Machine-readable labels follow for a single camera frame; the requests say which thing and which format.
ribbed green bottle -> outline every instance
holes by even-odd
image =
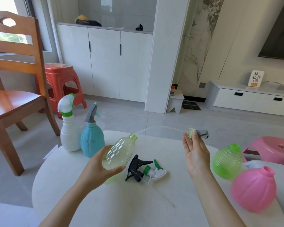
[[[213,171],[226,180],[234,179],[240,173],[241,165],[241,147],[236,143],[219,150],[213,157]]]
[[[119,139],[102,158],[102,165],[110,170],[118,166],[125,166],[135,150],[137,136],[131,133],[129,137]],[[110,184],[118,179],[120,174],[107,179],[104,184]]]

black spray nozzle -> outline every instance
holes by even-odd
[[[97,114],[97,103],[94,103],[92,105],[91,109],[87,113],[87,116],[86,116],[86,119],[85,119],[84,122],[94,123],[95,122],[94,116],[98,116],[98,114]]]
[[[152,161],[142,161],[138,159],[138,157],[139,157],[138,155],[135,155],[133,157],[133,160],[131,161],[129,165],[128,172],[127,172],[127,178],[125,179],[125,181],[127,181],[131,177],[134,177],[137,182],[140,182],[144,174],[138,171],[138,168],[142,165],[148,165],[148,164],[153,163]]]

white round table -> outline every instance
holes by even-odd
[[[106,145],[130,135],[117,131],[103,133]],[[218,151],[211,146],[207,148],[211,158]],[[126,182],[126,168],[115,183],[98,187],[83,200],[70,226],[208,226],[187,173],[182,141],[138,135],[134,154],[141,160],[155,158],[169,174],[155,181],[153,190],[133,178]],[[88,160],[81,150],[67,152],[61,146],[43,163],[32,189],[33,206],[41,220],[76,182]],[[276,200],[261,214],[250,213],[232,199],[231,182],[215,177],[246,226],[284,226],[284,214]]]

television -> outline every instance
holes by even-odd
[[[258,57],[284,60],[284,6]]]

hand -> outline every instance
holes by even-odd
[[[103,147],[88,161],[75,185],[78,185],[85,192],[89,193],[101,186],[107,179],[121,173],[126,168],[126,166],[118,166],[107,170],[103,167],[102,157],[111,147],[112,145]]]
[[[191,178],[199,171],[210,170],[209,151],[203,140],[198,136],[196,130],[193,131],[192,140],[187,133],[183,133],[183,146],[186,153],[187,170]]]

